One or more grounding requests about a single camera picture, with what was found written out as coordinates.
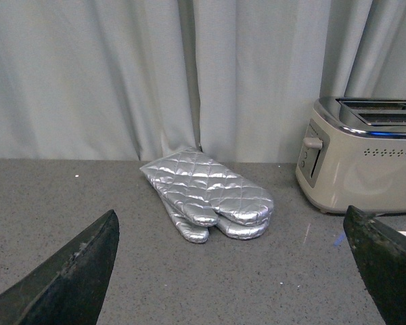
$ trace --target quilted oven mitt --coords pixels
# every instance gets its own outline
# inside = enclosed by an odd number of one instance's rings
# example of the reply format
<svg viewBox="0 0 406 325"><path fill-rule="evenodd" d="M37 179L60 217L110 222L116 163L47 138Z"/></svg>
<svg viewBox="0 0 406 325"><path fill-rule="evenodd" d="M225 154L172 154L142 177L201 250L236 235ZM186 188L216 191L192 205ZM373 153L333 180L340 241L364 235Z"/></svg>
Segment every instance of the quilted oven mitt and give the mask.
<svg viewBox="0 0 406 325"><path fill-rule="evenodd" d="M200 151L188 148L141 168L173 223L192 242L204 242L217 225L237 239L260 236L269 225L269 193Z"/></svg>

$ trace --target silver oven mitt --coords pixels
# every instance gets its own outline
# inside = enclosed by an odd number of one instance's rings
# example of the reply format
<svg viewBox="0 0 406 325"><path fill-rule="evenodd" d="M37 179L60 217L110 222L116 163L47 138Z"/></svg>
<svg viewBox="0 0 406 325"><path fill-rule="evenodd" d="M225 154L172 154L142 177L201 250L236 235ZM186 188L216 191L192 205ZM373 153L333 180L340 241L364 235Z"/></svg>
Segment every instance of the silver oven mitt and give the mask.
<svg viewBox="0 0 406 325"><path fill-rule="evenodd" d="M218 214L240 225L261 225L273 211L266 190L193 148L140 169L160 197L194 225L216 225Z"/></svg>
<svg viewBox="0 0 406 325"><path fill-rule="evenodd" d="M202 244L208 240L208 228L194 225L183 215L178 213L166 200L161 198L161 201L164 204L171 221L186 240L196 244ZM219 216L219 222L215 225L215 227L220 229L227 237L240 240L259 237L265 232L268 226L269 219L261 225L246 226L234 223L223 216Z"/></svg>

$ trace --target curtain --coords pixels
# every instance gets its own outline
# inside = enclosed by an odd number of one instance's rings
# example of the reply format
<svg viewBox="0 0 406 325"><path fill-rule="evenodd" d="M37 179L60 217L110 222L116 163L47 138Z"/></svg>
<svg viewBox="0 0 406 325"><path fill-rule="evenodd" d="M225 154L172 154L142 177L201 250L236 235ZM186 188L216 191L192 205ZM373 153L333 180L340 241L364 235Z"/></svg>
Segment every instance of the curtain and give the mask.
<svg viewBox="0 0 406 325"><path fill-rule="evenodd" d="M406 0L0 1L0 158L295 162L325 95L406 98Z"/></svg>

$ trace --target beige toaster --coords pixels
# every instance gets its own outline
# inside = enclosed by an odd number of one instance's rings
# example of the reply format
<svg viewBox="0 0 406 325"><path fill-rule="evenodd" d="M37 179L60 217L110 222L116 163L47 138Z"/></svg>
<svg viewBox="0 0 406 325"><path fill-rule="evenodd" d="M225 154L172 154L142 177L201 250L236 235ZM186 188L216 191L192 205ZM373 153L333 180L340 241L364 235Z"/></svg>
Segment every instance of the beige toaster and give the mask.
<svg viewBox="0 0 406 325"><path fill-rule="evenodd" d="M318 99L296 178L323 212L406 212L406 100Z"/></svg>

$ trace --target gray countertop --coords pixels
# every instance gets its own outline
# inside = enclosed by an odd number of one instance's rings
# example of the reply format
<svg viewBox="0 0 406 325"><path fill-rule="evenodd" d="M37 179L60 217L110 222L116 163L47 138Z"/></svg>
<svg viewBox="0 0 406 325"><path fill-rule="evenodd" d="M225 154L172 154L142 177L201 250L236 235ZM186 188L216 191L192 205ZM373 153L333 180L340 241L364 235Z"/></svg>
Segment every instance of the gray countertop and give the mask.
<svg viewBox="0 0 406 325"><path fill-rule="evenodd" d="M384 324L342 217L300 191L293 164L227 164L275 199L269 229L186 242L142 162L0 159L0 293L109 209L120 242L98 324ZM381 217L406 230L406 215Z"/></svg>

